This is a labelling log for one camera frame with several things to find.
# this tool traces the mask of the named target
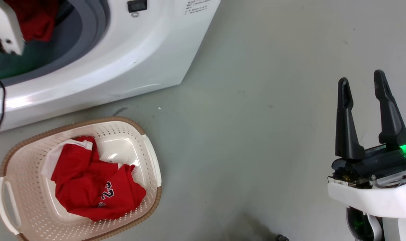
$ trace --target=red garment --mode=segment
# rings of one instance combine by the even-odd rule
[[[56,183],[56,198],[72,214],[93,221],[117,219],[136,209],[146,195],[143,187],[133,181],[134,165],[107,163],[99,160],[93,137],[93,149],[66,144],[52,175]]]
[[[50,41],[59,11],[58,0],[4,0],[16,13],[25,41]]]

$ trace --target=brown basket rim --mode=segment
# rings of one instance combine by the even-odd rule
[[[6,173],[7,173],[7,166],[8,163],[11,160],[11,157],[22,147],[32,143],[32,142],[36,142],[38,140],[44,139],[46,137],[67,131],[67,130],[71,130],[71,129],[75,129],[75,128],[80,128],[83,126],[88,126],[88,125],[93,125],[93,124],[98,124],[98,123],[103,123],[103,122],[126,122],[127,124],[132,125],[134,128],[137,129],[137,131],[139,131],[139,133],[141,135],[145,134],[145,131],[143,130],[142,127],[140,127],[140,125],[138,125],[136,122],[134,122],[131,119],[127,119],[124,117],[120,117],[120,116],[111,116],[111,117],[105,117],[105,118],[100,118],[100,119],[93,119],[93,120],[89,120],[86,122],[78,122],[78,123],[74,123],[74,124],[70,124],[70,125],[65,125],[63,127],[60,128],[55,128],[53,130],[49,130],[46,131],[44,133],[41,133],[39,135],[33,136],[29,139],[26,139],[20,143],[18,143],[17,145],[15,145],[13,148],[11,148],[9,150],[9,152],[6,154],[6,156],[4,157],[3,162],[1,163],[1,169],[0,169],[0,177],[5,177]],[[117,235],[121,232],[126,231],[127,229],[130,229],[134,226],[136,226],[139,223],[142,223],[143,221],[145,221],[146,219],[148,219],[153,213],[154,211],[157,209],[160,199],[162,198],[162,188],[161,186],[159,186],[157,188],[157,194],[156,194],[156,200],[154,202],[154,204],[152,205],[152,207],[148,210],[147,213],[145,213],[145,215],[143,215],[142,217],[138,218],[137,220],[134,220],[128,224],[125,224],[119,228],[116,228],[110,232],[104,233],[102,235],[98,235],[96,237],[93,238],[88,238],[82,241],[100,241],[106,238],[110,238],[114,235]],[[16,235],[17,239],[19,241],[30,241],[28,238],[26,238],[26,236],[23,233],[19,233],[18,235]]]

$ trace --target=basket handle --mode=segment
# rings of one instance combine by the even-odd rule
[[[13,221],[11,220],[11,217],[8,214],[7,209],[6,209],[5,196],[4,196],[4,185],[7,187],[8,194],[10,196],[10,201],[11,201],[11,205],[14,210],[15,218],[17,220],[17,225],[15,225],[13,223]],[[11,184],[9,181],[5,180],[4,177],[0,177],[0,215],[1,215],[2,221],[4,222],[4,224],[6,225],[8,230],[10,230],[10,232],[14,233],[15,235],[18,235],[20,232],[17,229],[19,229],[21,226],[21,220],[20,220],[20,216],[18,214],[17,204],[16,204],[14,196],[13,196]]]
[[[151,159],[151,163],[153,164],[155,176],[157,177],[157,186],[162,186],[162,175],[160,173],[160,165],[159,160],[157,159],[156,152],[154,151],[153,144],[149,140],[147,135],[142,135],[143,140],[145,141],[146,149],[149,152],[149,158]]]

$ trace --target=label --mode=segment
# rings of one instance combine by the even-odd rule
[[[212,0],[187,0],[185,15],[197,13],[206,10]]]

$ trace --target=white fabric trim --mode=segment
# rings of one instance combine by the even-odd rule
[[[78,145],[90,151],[93,148],[93,143],[89,141],[78,142],[76,140],[70,139],[60,143],[47,153],[44,165],[41,168],[42,175],[48,177],[49,179],[52,178],[53,172],[55,171],[56,165],[58,164],[59,157],[61,156],[62,150],[64,149],[64,146],[66,144]]]

